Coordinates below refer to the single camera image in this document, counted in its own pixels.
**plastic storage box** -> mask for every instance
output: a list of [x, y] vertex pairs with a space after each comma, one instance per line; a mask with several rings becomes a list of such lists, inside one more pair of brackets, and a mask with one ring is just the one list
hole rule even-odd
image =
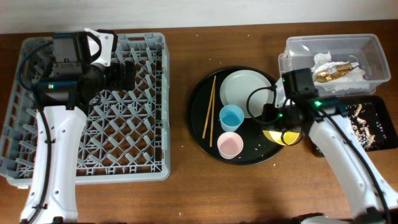
[[[24, 41], [19, 60], [51, 37]], [[33, 55], [23, 77], [40, 79], [52, 46]], [[169, 51], [159, 33], [119, 34], [112, 62], [136, 64], [133, 91], [103, 90], [92, 100], [78, 151], [76, 184], [164, 180], [170, 174]], [[0, 138], [0, 175], [32, 181], [37, 142], [32, 93], [14, 82]]]
[[[285, 52], [279, 55], [279, 72], [283, 74], [291, 70], [311, 68], [315, 64], [313, 58], [316, 54], [328, 52], [332, 62], [359, 62], [359, 67], [365, 71], [366, 81], [321, 83], [315, 85], [320, 95], [372, 94], [378, 85], [391, 78], [386, 56], [374, 34], [290, 37], [286, 41]], [[346, 87], [336, 90], [336, 85]]]

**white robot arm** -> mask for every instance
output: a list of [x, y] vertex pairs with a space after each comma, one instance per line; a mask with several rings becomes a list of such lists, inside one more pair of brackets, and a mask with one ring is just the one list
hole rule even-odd
[[[117, 40], [110, 30], [55, 34], [21, 63], [17, 79], [33, 92], [38, 107], [34, 173], [21, 223], [77, 222], [76, 165], [90, 100], [103, 89], [134, 88], [134, 62], [111, 63]], [[56, 75], [45, 74], [27, 87], [21, 79], [23, 64], [50, 44]]]
[[[390, 220], [389, 210], [398, 208], [398, 193], [382, 178], [356, 139], [351, 121], [342, 113], [344, 109], [340, 102], [336, 98], [318, 97], [309, 69], [283, 74], [270, 90], [276, 94], [274, 107], [279, 108], [274, 110], [279, 110], [283, 117], [276, 122], [262, 121], [264, 129], [282, 131], [299, 127], [327, 159], [348, 198], [353, 218], [359, 222], [366, 215], [379, 211]], [[319, 106], [322, 100], [321, 108], [325, 107], [324, 110], [315, 104], [317, 102]], [[302, 223], [342, 222], [312, 217]]]

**green led light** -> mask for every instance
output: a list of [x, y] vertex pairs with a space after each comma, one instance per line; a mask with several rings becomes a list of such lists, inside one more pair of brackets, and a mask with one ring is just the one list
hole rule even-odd
[[320, 105], [322, 105], [322, 103], [321, 102], [319, 102], [318, 100], [317, 101], [315, 101], [315, 102], [313, 102], [314, 104], [315, 104], [315, 106], [316, 107], [319, 107]]

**round black tray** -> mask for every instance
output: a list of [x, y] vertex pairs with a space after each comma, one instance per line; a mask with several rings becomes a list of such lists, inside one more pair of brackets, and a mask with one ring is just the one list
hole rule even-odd
[[[257, 164], [266, 161], [275, 154], [277, 154], [283, 146], [268, 140], [261, 131], [261, 124], [255, 122], [253, 119], [245, 118], [240, 127], [235, 131], [243, 139], [243, 150], [233, 159], [224, 159], [220, 156], [217, 148], [217, 139], [224, 133], [219, 121], [219, 113], [223, 107], [220, 99], [220, 87], [224, 79], [231, 73], [238, 70], [253, 70], [264, 75], [269, 82], [275, 84], [275, 79], [270, 75], [249, 67], [228, 67], [218, 70], [211, 75], [204, 78], [193, 89], [188, 101], [187, 108], [187, 123], [192, 137], [198, 145], [209, 155], [216, 159], [229, 164], [249, 165]], [[213, 147], [210, 147], [210, 122], [211, 115], [209, 116], [208, 127], [206, 130], [206, 138], [202, 139], [203, 128], [205, 127], [206, 114], [210, 100], [211, 88], [213, 86], [214, 76], [216, 78], [216, 98], [215, 98], [215, 113], [214, 113], [214, 126], [213, 126]]]

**yellow object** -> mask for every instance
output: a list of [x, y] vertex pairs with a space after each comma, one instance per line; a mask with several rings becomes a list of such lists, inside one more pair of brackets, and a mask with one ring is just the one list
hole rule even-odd
[[[282, 132], [280, 131], [268, 131], [268, 130], [262, 130], [262, 132], [264, 133], [264, 135], [267, 137], [267, 139], [269, 139], [270, 141], [276, 142], [282, 146], [286, 146], [286, 144], [284, 144], [281, 140], [282, 137]], [[291, 131], [287, 131], [284, 134], [284, 141], [290, 145], [293, 144], [297, 141], [297, 139], [299, 138], [300, 133], [295, 133], [295, 132], [291, 132]]]
[[330, 82], [332, 80], [336, 80], [340, 77], [345, 76], [350, 71], [354, 70], [354, 68], [358, 67], [358, 65], [359, 65], [358, 63], [355, 66], [352, 66], [351, 63], [336, 65], [322, 72], [319, 72], [315, 78], [315, 81], [325, 83], [325, 82]]

